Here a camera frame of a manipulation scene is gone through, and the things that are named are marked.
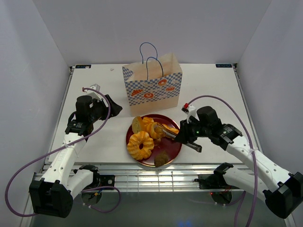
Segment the twisted bread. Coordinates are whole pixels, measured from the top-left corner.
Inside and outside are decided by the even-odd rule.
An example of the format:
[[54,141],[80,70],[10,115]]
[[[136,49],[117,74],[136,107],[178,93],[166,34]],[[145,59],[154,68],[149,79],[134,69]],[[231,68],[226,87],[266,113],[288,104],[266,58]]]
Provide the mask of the twisted bread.
[[[150,123],[154,123],[154,119],[153,118],[150,118],[150,117],[143,117],[143,124],[146,126]],[[172,127],[169,127],[168,125],[162,123],[162,126],[165,127],[166,129],[170,130],[171,132],[175,133],[175,134],[178,134],[179,133],[179,129],[177,128],[172,128]]]

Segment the metal serving tongs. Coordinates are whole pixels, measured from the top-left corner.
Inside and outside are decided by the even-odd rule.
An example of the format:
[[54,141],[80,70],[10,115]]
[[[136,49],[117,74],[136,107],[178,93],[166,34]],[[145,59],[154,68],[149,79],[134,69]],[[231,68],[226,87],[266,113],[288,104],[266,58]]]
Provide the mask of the metal serving tongs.
[[175,140],[176,142],[182,143],[185,146],[187,146],[187,147],[195,150],[198,153],[202,152],[202,146],[201,145],[198,145],[198,144],[196,144],[194,142],[184,142],[184,141],[181,141],[181,140],[177,140],[176,137],[178,136],[178,134],[175,133],[172,129],[173,128],[165,127],[163,124],[158,123],[158,122],[154,126],[154,131],[157,134],[165,135],[166,137],[168,137],[168,138],[170,138],[172,140]]

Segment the small striped croissant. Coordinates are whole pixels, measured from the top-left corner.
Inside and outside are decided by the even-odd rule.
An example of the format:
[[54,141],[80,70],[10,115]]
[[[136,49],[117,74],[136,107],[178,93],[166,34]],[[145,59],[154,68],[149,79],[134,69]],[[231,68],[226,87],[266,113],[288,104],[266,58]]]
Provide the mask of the small striped croissant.
[[145,126],[149,136],[155,140],[165,137],[165,133],[163,132],[162,128],[156,129],[157,126],[158,124],[156,122],[149,123]]

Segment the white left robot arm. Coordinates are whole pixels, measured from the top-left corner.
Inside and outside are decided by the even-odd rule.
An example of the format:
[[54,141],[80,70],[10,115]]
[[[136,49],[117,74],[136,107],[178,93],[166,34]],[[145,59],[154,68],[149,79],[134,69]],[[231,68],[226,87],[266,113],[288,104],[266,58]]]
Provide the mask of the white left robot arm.
[[29,186],[35,214],[65,218],[72,209],[74,198],[82,190],[101,185],[100,174],[93,165],[81,166],[74,171],[73,177],[70,177],[70,172],[92,135],[93,124],[117,116],[123,108],[109,95],[99,96],[93,91],[78,97],[75,106],[65,129],[63,149],[57,152],[41,179],[33,180]]

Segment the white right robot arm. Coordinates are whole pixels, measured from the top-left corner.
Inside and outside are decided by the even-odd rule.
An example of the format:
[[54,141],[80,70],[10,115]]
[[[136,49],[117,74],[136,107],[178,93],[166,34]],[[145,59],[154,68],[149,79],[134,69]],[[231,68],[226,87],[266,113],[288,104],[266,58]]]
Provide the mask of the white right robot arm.
[[235,156],[250,170],[249,176],[223,163],[214,171],[214,183],[220,188],[228,184],[249,193],[256,193],[267,207],[280,218],[287,218],[303,201],[303,175],[280,167],[259,150],[250,148],[248,139],[231,124],[223,124],[216,111],[210,106],[196,109],[185,104],[182,111],[187,118],[180,122],[175,140],[190,145],[197,152],[202,147],[195,144],[198,138],[208,138],[224,151]]

